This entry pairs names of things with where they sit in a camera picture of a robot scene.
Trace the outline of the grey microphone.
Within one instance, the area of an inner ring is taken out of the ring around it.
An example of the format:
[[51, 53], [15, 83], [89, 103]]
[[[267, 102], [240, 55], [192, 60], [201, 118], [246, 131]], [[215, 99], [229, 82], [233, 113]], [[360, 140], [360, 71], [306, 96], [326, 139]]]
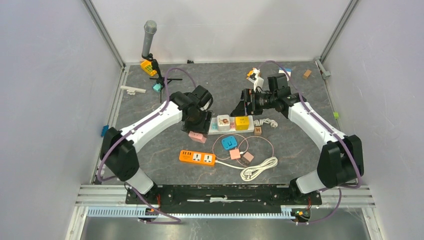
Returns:
[[155, 33], [157, 32], [158, 26], [154, 20], [147, 20], [143, 26], [143, 29], [144, 29], [144, 39], [143, 39], [141, 56], [144, 59], [148, 59], [150, 55], [153, 38]]

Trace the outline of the white cube socket adapter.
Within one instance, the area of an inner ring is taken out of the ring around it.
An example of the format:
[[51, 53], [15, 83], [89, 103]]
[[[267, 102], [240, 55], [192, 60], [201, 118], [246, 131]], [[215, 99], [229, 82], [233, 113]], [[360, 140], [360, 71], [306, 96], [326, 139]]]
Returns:
[[229, 131], [231, 129], [230, 116], [228, 114], [218, 115], [217, 130], [220, 132]]

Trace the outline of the blue socket adapter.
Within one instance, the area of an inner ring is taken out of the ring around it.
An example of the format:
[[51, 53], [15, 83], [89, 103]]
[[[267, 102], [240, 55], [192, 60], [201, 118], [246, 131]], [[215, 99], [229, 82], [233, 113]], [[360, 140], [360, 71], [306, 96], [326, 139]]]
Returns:
[[229, 151], [235, 149], [238, 146], [238, 142], [233, 135], [229, 135], [221, 140], [221, 145], [226, 151]]

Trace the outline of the brown wooden block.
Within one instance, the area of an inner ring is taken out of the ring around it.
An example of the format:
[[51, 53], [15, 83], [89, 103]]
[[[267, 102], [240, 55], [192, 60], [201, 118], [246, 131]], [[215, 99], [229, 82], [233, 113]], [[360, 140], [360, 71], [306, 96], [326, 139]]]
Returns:
[[310, 77], [311, 73], [312, 73], [312, 71], [311, 71], [310, 69], [307, 69], [307, 70], [304, 72], [304, 74], [302, 75], [302, 77], [303, 77], [304, 79], [308, 79], [308, 78]]

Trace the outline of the orange green toy blocks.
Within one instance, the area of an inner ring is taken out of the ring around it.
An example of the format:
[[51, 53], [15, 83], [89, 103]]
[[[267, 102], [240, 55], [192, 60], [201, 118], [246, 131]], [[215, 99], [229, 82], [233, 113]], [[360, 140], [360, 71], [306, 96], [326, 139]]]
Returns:
[[257, 68], [252, 68], [252, 70], [249, 71], [246, 75], [246, 79], [252, 83], [258, 80], [259, 77], [260, 77], [260, 70]]

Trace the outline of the teal small cube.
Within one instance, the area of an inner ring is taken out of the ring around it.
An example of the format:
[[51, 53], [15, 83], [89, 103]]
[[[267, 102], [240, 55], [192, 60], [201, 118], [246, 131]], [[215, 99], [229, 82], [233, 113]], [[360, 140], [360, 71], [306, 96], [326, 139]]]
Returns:
[[160, 92], [161, 92], [161, 90], [162, 90], [162, 85], [161, 85], [160, 83], [157, 83], [157, 84], [155, 84], [155, 85], [152, 87], [152, 89], [153, 89], [155, 92], [160, 93]]

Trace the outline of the white flat plastic piece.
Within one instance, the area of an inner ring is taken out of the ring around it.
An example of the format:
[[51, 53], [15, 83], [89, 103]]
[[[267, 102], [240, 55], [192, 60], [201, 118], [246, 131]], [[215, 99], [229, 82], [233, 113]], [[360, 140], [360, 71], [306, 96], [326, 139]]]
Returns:
[[126, 86], [126, 85], [121, 85], [120, 89], [125, 91], [128, 95], [135, 95], [137, 93], [140, 94], [145, 94], [146, 90], [142, 89], [142, 88], [137, 88], [137, 87], [131, 87], [131, 86]]

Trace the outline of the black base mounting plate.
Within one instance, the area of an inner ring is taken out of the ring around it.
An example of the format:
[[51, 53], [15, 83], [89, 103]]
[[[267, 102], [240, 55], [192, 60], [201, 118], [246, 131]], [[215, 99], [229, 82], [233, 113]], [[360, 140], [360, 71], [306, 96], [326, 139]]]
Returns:
[[319, 192], [296, 193], [287, 184], [163, 184], [143, 197], [167, 214], [271, 214], [322, 204]]

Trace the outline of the yellow cube socket adapter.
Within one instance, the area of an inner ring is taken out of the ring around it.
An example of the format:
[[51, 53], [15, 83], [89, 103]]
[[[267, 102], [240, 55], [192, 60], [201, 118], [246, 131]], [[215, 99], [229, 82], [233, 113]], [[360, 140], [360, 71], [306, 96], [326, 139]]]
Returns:
[[250, 119], [248, 116], [236, 116], [234, 120], [236, 131], [245, 131], [249, 129]]

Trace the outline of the white multicolour power strip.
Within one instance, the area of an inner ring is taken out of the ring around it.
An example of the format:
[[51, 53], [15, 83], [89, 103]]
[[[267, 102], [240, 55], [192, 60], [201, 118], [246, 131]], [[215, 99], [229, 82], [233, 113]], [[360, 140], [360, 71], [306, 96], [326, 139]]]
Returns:
[[253, 117], [248, 116], [250, 120], [249, 128], [247, 130], [237, 131], [235, 129], [235, 117], [230, 117], [230, 130], [228, 131], [218, 131], [217, 129], [217, 117], [211, 119], [210, 128], [208, 135], [223, 135], [223, 134], [240, 134], [240, 133], [252, 133], [254, 131]]

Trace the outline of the blue clip left rail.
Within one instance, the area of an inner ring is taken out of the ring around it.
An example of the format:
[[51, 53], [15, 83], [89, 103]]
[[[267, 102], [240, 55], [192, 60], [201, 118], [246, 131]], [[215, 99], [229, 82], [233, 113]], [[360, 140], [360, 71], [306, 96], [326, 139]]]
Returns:
[[105, 134], [106, 134], [106, 132], [108, 131], [108, 129], [109, 129], [109, 125], [104, 125], [104, 126], [102, 127], [102, 130], [101, 130], [101, 134], [100, 134], [100, 136], [101, 136], [101, 137], [104, 137], [104, 136], [105, 136]]

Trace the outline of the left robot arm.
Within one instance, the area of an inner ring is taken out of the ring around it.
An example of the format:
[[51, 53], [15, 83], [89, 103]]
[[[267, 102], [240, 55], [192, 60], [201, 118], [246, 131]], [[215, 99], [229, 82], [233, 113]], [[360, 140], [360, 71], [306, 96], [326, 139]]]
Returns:
[[138, 152], [150, 140], [167, 128], [182, 123], [182, 131], [207, 135], [209, 133], [213, 104], [212, 94], [203, 86], [192, 92], [174, 92], [158, 109], [136, 123], [120, 130], [111, 127], [103, 137], [100, 159], [122, 182], [138, 191], [145, 204], [157, 198], [155, 183], [141, 169]]

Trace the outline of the large pink cube adapter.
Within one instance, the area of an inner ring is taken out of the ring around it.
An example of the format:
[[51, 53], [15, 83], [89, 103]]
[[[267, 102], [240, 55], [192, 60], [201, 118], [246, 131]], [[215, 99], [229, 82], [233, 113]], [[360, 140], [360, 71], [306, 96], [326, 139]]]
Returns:
[[204, 144], [207, 141], [207, 136], [202, 133], [190, 131], [188, 136], [191, 140]]

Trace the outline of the orange power strip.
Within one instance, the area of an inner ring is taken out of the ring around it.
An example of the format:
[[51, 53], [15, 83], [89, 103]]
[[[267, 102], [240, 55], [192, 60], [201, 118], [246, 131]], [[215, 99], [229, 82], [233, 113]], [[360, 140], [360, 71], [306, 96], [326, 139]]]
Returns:
[[178, 159], [184, 163], [210, 166], [216, 163], [216, 156], [213, 153], [197, 152], [191, 150], [181, 150]]

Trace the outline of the small pink charger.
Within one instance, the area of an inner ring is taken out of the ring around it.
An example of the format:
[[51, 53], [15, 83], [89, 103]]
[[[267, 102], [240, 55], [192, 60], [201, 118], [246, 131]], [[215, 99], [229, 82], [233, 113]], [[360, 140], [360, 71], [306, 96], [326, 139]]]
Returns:
[[231, 160], [237, 160], [241, 158], [241, 152], [238, 148], [231, 149], [229, 154]]

